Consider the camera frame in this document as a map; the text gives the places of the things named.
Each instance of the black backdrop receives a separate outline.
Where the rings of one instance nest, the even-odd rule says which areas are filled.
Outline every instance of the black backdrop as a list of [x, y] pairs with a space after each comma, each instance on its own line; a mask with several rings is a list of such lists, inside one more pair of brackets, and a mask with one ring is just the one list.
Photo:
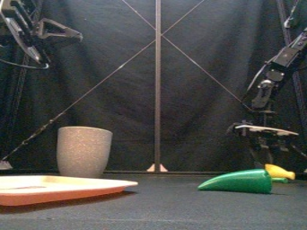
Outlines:
[[[99, 86], [11, 156], [13, 167], [56, 169], [57, 129], [91, 126], [113, 133], [109, 171], [144, 171], [155, 160], [172, 172], [252, 168], [244, 142], [225, 131], [248, 119], [235, 96], [241, 98], [284, 46], [276, 2], [161, 1], [159, 88], [156, 1], [45, 0], [41, 17], [81, 31], [84, 40], [53, 51], [49, 70], [28, 71], [8, 149]], [[278, 97], [278, 111], [284, 128], [302, 133], [303, 146], [292, 82]], [[306, 162], [288, 154], [282, 166], [300, 172]]]

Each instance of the metal rod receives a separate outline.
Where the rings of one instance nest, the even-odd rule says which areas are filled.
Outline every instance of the metal rod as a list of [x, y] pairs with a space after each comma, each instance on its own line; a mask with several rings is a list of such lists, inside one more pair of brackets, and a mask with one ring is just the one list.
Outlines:
[[155, 172], [160, 168], [160, 0], [156, 0]]

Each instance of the black table surface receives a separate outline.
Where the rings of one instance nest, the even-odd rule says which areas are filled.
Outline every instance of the black table surface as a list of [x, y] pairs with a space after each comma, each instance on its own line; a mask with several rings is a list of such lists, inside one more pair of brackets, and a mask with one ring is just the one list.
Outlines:
[[137, 181], [120, 193], [24, 207], [0, 206], [0, 229], [307, 229], [307, 181], [271, 194], [199, 191], [204, 175], [104, 174]]

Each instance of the gray cup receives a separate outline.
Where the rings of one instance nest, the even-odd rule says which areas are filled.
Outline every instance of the gray cup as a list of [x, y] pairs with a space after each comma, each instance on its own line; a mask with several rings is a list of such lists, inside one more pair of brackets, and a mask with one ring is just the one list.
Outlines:
[[107, 167], [112, 132], [92, 127], [63, 127], [57, 132], [56, 161], [61, 176], [100, 178]]

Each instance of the orange tray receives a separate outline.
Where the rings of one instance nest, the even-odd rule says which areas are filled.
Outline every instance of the orange tray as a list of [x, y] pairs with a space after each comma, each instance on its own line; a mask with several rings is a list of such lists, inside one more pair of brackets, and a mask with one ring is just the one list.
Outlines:
[[23, 206], [121, 192], [135, 181], [63, 176], [0, 176], [0, 205]]

